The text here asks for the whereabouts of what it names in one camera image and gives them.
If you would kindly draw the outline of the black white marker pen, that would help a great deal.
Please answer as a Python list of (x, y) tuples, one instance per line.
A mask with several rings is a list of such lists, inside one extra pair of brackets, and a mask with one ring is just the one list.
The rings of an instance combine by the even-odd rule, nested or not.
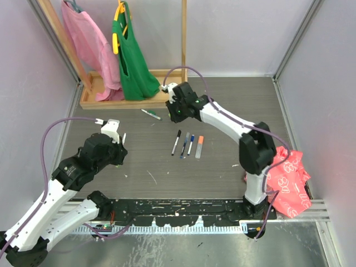
[(176, 139), (175, 139), (175, 143), (174, 143), (174, 146), (173, 146), (172, 151), (171, 151), (171, 156), (173, 156), (175, 154), (175, 151), (176, 151), (180, 136), (181, 136), (181, 130), (178, 130), (177, 136), (176, 136)]

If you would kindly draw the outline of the white pen black tip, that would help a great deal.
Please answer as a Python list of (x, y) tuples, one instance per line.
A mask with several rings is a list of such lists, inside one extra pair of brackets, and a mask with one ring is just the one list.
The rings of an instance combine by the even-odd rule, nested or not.
[(191, 154), (192, 144), (193, 144), (193, 141), (190, 141), (189, 149), (188, 149), (188, 152), (187, 152), (187, 156), (189, 156)]

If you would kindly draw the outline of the translucent highlighter body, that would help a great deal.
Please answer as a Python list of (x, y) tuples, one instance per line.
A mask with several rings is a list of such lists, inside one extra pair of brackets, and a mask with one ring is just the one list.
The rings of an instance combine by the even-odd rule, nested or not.
[(202, 153), (202, 143), (198, 143), (196, 148), (195, 158), (199, 159), (201, 157), (201, 153)]

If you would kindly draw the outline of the blue pen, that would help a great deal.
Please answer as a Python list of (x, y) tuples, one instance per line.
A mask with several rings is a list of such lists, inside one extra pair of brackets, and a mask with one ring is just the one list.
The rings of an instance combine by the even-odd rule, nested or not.
[(182, 146), (182, 150), (181, 150), (181, 154), (180, 154), (180, 158), (181, 159), (183, 159), (185, 148), (186, 148), (186, 144), (187, 144), (187, 139), (185, 139), (184, 144)]

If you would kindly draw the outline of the white pen green tip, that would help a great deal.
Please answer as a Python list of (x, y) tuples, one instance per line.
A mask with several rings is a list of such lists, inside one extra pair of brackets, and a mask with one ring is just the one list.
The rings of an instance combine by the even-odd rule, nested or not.
[(127, 150), (124, 148), (126, 136), (127, 134), (124, 133), (124, 135), (120, 137), (120, 142), (117, 144), (117, 156), (116, 156), (117, 166), (123, 164), (123, 161), (128, 154)]

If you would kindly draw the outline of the orange highlighter cap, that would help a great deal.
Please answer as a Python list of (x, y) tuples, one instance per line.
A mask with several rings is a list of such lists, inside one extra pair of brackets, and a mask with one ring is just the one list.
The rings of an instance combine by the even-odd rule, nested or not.
[(203, 144), (204, 142), (204, 137), (203, 136), (199, 136), (199, 139), (198, 139), (198, 144)]

